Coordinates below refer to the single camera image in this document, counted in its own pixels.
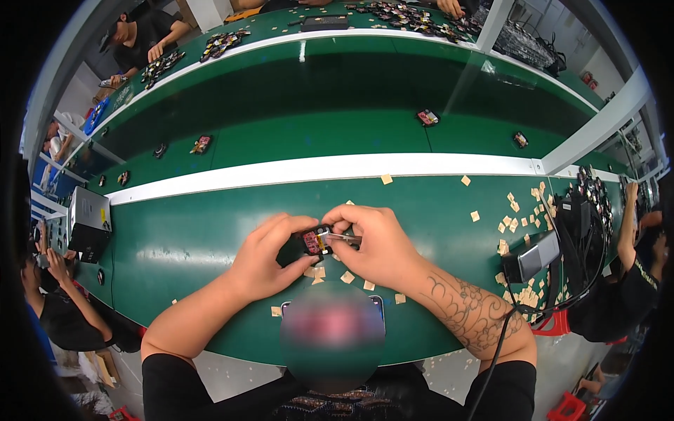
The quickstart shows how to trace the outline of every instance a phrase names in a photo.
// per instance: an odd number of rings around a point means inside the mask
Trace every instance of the red stool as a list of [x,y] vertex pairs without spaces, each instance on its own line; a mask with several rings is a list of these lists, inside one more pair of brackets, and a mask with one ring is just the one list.
[[564,391],[561,402],[547,414],[550,421],[578,421],[585,412],[585,402]]
[[536,329],[531,329],[534,335],[540,336],[561,336],[571,333],[571,328],[569,328],[569,321],[566,318],[566,310],[558,311],[552,314],[552,317],[549,317],[543,324],[538,326]]
[[108,419],[110,421],[140,421],[140,418],[136,418],[129,414],[126,410],[126,405],[108,414]]
[[627,341],[627,336],[625,336],[623,339],[618,339],[617,341],[613,342],[607,342],[607,345],[615,345],[615,344],[622,344],[623,342]]

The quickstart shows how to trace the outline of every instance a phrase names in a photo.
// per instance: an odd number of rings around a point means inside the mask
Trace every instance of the black cable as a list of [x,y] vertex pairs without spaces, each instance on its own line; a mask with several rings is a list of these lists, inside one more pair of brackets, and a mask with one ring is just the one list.
[[[602,258],[603,258],[605,256],[605,253],[607,252],[607,250],[606,250],[606,243],[607,243],[606,228],[604,227],[604,224],[601,223],[601,220],[599,220],[599,222],[600,222],[600,226],[602,228],[601,229],[601,234],[602,234],[602,253],[601,254],[602,254]],[[590,238],[592,236],[592,233],[594,232],[595,226],[596,225],[594,225],[594,224],[592,225],[592,231],[587,236],[588,238]],[[588,245],[586,246],[586,250],[589,250],[589,246],[590,246],[590,241],[588,241]],[[577,248],[576,253],[578,253],[578,251],[582,251],[582,249]],[[508,322],[510,321],[510,317],[512,317],[512,315],[515,314],[516,311],[519,311],[520,313],[524,313],[524,314],[529,314],[529,315],[535,315],[535,314],[546,313],[546,312],[548,312],[550,314],[558,313],[560,311],[567,310],[571,306],[576,304],[576,302],[578,302],[580,300],[580,298],[583,297],[585,292],[588,291],[594,285],[594,281],[596,280],[596,277],[599,275],[599,271],[601,270],[601,266],[602,266],[601,262],[600,262],[599,268],[597,269],[597,272],[592,277],[592,281],[590,281],[590,279],[588,278],[587,270],[586,270],[586,260],[587,260],[587,252],[584,253],[583,261],[582,261],[582,269],[583,269],[583,274],[585,275],[586,286],[583,289],[583,291],[581,291],[581,293],[579,293],[576,296],[573,296],[573,297],[569,298],[568,300],[560,302],[559,304],[556,305],[555,308],[553,308],[551,310],[550,309],[543,309],[543,310],[534,309],[531,306],[517,303],[517,304],[514,304],[515,307],[505,315],[505,320],[503,321],[503,328],[501,328],[501,335],[499,336],[499,341],[496,345],[496,351],[494,352],[494,357],[491,360],[491,364],[489,364],[489,368],[487,369],[487,376],[485,378],[485,382],[482,385],[482,387],[480,388],[480,391],[478,392],[477,397],[475,398],[475,402],[470,407],[470,411],[468,413],[468,417],[466,418],[466,421],[472,420],[472,417],[475,415],[475,411],[477,410],[477,406],[480,403],[480,399],[482,398],[482,395],[484,394],[485,390],[487,389],[487,384],[489,383],[489,379],[491,378],[491,373],[493,373],[494,368],[496,367],[496,361],[498,360],[499,355],[501,354],[501,348],[503,347],[503,341],[506,338],[506,327],[508,327]],[[512,292],[512,288],[510,288],[510,283],[507,282],[507,284],[508,284],[508,292],[510,293],[510,299],[513,301],[513,303],[515,303],[515,296]]]

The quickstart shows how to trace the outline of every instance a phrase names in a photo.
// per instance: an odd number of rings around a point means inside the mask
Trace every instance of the gray floor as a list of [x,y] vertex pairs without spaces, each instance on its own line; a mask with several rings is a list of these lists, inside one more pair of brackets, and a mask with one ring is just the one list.
[[[545,420],[565,390],[609,351],[604,344],[591,344],[571,333],[563,337],[537,337],[539,346],[536,410],[534,421]],[[113,352],[122,386],[110,389],[116,408],[127,405],[131,414],[144,420],[140,353]],[[214,401],[253,389],[280,377],[275,366],[235,360],[204,352],[195,359],[197,370]],[[470,383],[477,375],[478,362],[466,350],[424,361],[425,377],[431,390],[464,403]]]

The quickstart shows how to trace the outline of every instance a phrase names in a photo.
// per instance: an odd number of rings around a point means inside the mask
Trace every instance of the black sleeve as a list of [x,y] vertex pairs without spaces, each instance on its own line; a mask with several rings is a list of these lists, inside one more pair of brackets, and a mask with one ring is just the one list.
[[627,309],[635,315],[645,316],[658,300],[658,286],[658,281],[646,271],[639,255],[636,255],[632,268],[625,273],[620,285]]
[[157,31],[157,34],[162,38],[171,33],[171,25],[178,20],[167,12],[159,9],[153,9],[148,17],[150,18],[150,22],[152,22],[152,26],[154,26],[154,29]]
[[[481,372],[470,386],[464,407],[469,410],[485,384],[487,371]],[[487,388],[475,411],[475,420],[530,421],[534,414],[536,367],[526,361],[496,364]]]
[[143,361],[146,421],[259,420],[307,389],[286,372],[280,379],[213,403],[197,371],[173,355]]
[[188,420],[188,413],[213,403],[197,371],[181,358],[153,354],[142,370],[147,421]]

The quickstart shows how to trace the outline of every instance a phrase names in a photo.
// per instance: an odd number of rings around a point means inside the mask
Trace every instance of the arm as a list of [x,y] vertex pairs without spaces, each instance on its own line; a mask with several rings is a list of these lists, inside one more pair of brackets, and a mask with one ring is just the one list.
[[[325,215],[323,223],[333,224],[338,234],[353,224],[354,233],[363,237],[358,251],[341,241],[331,244],[342,262],[362,278],[426,307],[482,360],[480,371],[489,367],[512,306],[422,258],[390,209],[340,205]],[[498,363],[523,360],[535,365],[536,352],[528,324],[518,313],[512,315]]]
[[56,154],[56,158],[54,158],[54,161],[58,162],[58,161],[61,160],[61,158],[63,157],[63,154],[67,150],[68,146],[70,146],[70,142],[73,141],[73,137],[74,136],[73,136],[72,133],[68,133],[68,136],[65,137],[65,141],[63,142],[63,145],[61,146],[61,149]]
[[316,226],[308,216],[277,214],[253,231],[243,243],[232,267],[213,282],[164,310],[150,325],[140,348],[142,360],[153,354],[171,354],[192,366],[225,323],[249,303],[284,290],[318,257],[305,256],[281,268],[278,251],[297,231]]
[[454,19],[462,18],[466,12],[461,10],[458,0],[424,0],[427,3],[437,3],[438,8],[445,13],[449,13]]
[[639,186],[636,183],[627,185],[625,194],[625,211],[623,212],[623,222],[620,224],[620,235],[618,237],[618,257],[625,271],[629,271],[636,258],[634,250],[634,206],[636,204],[637,191]]
[[59,282],[61,289],[68,294],[73,303],[80,310],[84,316],[87,323],[96,328],[103,336],[103,341],[107,342],[113,338],[113,331],[105,323],[102,317],[94,310],[91,303],[87,301],[86,298],[73,284],[72,280],[68,276],[65,268],[65,261],[63,256],[56,253],[53,249],[47,250],[47,259],[49,260],[49,272],[56,278]]
[[148,63],[161,57],[161,55],[164,54],[164,47],[166,45],[178,41],[183,35],[188,33],[190,29],[190,26],[185,22],[180,22],[179,20],[173,22],[171,24],[171,32],[148,51]]
[[130,79],[131,76],[135,75],[136,73],[138,73],[138,68],[132,67],[131,69],[127,70],[126,73],[124,73],[123,75],[110,76],[110,87],[117,89],[122,84],[122,77]]
[[644,215],[643,218],[641,218],[641,221],[639,221],[639,227],[640,228],[645,228],[648,226],[658,226],[663,223],[663,211],[653,211],[653,212],[648,212],[646,215]]

